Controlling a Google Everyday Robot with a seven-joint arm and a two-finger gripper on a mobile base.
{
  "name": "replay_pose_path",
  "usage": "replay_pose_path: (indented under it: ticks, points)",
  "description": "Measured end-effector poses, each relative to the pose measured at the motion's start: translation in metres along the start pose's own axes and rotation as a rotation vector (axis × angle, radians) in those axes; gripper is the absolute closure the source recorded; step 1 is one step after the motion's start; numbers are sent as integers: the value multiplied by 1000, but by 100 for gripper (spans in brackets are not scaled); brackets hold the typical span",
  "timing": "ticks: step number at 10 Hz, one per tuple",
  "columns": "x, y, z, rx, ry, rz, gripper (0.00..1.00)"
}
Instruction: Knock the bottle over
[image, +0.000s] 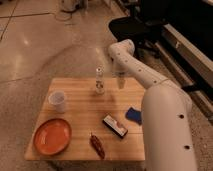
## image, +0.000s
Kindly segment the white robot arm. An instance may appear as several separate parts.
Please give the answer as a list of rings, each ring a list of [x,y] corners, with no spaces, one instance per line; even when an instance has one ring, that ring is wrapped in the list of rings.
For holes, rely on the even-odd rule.
[[[135,59],[134,51],[130,39],[108,48],[115,73],[129,72],[146,89],[141,107],[147,171],[198,171],[188,122],[190,96],[171,79]]]

